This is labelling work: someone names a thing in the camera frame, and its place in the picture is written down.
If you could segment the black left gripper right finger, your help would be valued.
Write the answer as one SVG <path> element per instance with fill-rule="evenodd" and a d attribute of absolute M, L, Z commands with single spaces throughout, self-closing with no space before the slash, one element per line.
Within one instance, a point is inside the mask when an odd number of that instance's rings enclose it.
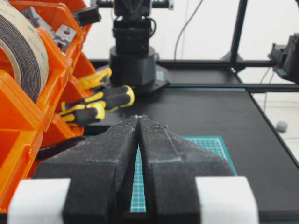
<path fill-rule="evenodd" d="M 199 224 L 196 177 L 234 176 L 226 159 L 140 116 L 146 211 L 157 224 Z"/>

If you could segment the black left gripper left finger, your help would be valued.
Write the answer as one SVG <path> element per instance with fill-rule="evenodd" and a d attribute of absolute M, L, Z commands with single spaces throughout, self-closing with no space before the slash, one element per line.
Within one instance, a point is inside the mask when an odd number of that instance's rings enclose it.
<path fill-rule="evenodd" d="M 132 116 L 37 167 L 35 179 L 70 178 L 66 224 L 112 224 L 130 211 L 138 121 Z"/>

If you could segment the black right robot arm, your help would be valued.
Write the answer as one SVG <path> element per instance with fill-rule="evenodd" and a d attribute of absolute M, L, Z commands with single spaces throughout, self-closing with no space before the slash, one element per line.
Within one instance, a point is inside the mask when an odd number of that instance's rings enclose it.
<path fill-rule="evenodd" d="M 114 0 L 115 46 L 110 49 L 112 86 L 128 85 L 135 95 L 150 95 L 169 83 L 157 79 L 155 50 L 149 45 L 157 25 L 150 17 L 151 0 Z"/>

